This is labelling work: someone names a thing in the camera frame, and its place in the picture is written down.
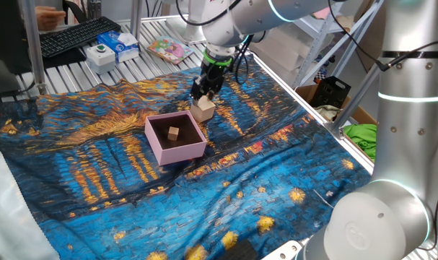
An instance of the black crate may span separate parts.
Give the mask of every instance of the black crate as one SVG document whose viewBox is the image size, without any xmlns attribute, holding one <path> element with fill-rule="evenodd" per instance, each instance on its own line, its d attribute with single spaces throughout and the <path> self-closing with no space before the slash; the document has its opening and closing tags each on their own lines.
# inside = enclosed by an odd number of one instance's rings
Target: black crate
<svg viewBox="0 0 438 260">
<path fill-rule="evenodd" d="M 332 105 L 341 108 L 349 95 L 351 87 L 342 80 L 332 76 L 323 79 L 313 95 L 310 105 L 317 108 L 322 105 Z"/>
</svg>

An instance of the keyboard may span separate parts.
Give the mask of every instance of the keyboard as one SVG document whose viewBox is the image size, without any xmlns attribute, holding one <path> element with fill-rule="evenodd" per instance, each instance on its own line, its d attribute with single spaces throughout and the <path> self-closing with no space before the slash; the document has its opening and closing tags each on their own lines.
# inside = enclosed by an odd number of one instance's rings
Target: keyboard
<svg viewBox="0 0 438 260">
<path fill-rule="evenodd" d="M 119 31 L 121 26 L 107 17 L 92 19 L 68 29 L 40 35 L 40 49 L 46 58 L 53 57 L 74 47 L 96 40 L 97 35 L 111 30 Z"/>
</svg>

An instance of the packaging box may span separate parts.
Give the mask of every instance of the packaging box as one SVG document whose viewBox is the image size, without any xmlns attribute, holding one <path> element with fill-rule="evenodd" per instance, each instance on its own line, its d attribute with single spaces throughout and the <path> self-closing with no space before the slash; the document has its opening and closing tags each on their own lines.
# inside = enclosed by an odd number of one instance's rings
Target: packaging box
<svg viewBox="0 0 438 260">
<path fill-rule="evenodd" d="M 118 40 L 119 32 L 104 32 L 97 36 L 98 44 L 105 44 L 116 53 L 116 61 L 123 62 L 139 56 L 139 47 L 136 44 L 126 46 Z"/>
<path fill-rule="evenodd" d="M 303 98 L 307 103 L 312 101 L 313 96 L 315 95 L 315 92 L 317 90 L 318 85 L 311 85 L 311 86 L 305 86 L 305 87 L 298 87 L 296 88 L 296 93 Z M 350 97 L 347 96 L 345 102 L 343 103 L 341 108 L 345 108 L 347 104 L 350 102 Z M 353 123 L 358 124 L 374 124 L 377 125 L 377 121 L 368 114 L 362 107 L 358 107 L 355 112 L 351 115 L 351 117 L 356 121 Z M 345 140 L 348 140 L 350 143 L 352 143 L 360 152 L 362 152 L 364 155 L 368 157 L 366 153 L 362 151 L 362 149 L 356 145 L 348 136 L 345 136 Z"/>
<path fill-rule="evenodd" d="M 168 139 L 170 127 L 179 129 L 177 141 Z M 206 138 L 190 111 L 147 116 L 145 134 L 159 165 L 203 156 Z"/>
</svg>

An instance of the starry night tapestry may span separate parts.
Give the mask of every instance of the starry night tapestry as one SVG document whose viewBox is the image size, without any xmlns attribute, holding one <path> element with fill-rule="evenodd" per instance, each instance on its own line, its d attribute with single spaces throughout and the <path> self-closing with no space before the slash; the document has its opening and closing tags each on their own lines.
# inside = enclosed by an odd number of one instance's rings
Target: starry night tapestry
<svg viewBox="0 0 438 260">
<path fill-rule="evenodd" d="M 200 123 L 202 158 L 163 167 L 150 115 L 189 109 L 200 69 L 0 103 L 0 150 L 61 259 L 217 259 L 249 240 L 264 257 L 309 237 L 369 174 L 254 60 Z"/>
</svg>

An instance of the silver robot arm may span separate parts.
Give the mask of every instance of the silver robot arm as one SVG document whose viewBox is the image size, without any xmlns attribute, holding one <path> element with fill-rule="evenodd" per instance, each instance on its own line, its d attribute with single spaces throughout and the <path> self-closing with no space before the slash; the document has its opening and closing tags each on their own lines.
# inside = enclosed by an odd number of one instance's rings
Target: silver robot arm
<svg viewBox="0 0 438 260">
<path fill-rule="evenodd" d="M 252 42 L 260 42 L 270 29 L 327 6 L 327 0 L 206 0 L 202 21 L 212 22 L 203 22 L 207 47 L 191 97 L 199 100 L 207 95 L 211 100 L 220 91 L 225 69 L 234 69 L 235 47 L 249 37 Z"/>
<path fill-rule="evenodd" d="M 225 64 L 247 35 L 327 7 L 327 0 L 207 1 L 208 41 L 200 96 L 215 93 L 204 73 Z M 389 0 L 382 62 L 438 40 L 438 0 Z M 297 260 L 399 260 L 438 233 L 438 45 L 381 74 L 377 158 L 372 181 L 335 206 Z M 220 75 L 223 70 L 215 71 Z"/>
</svg>

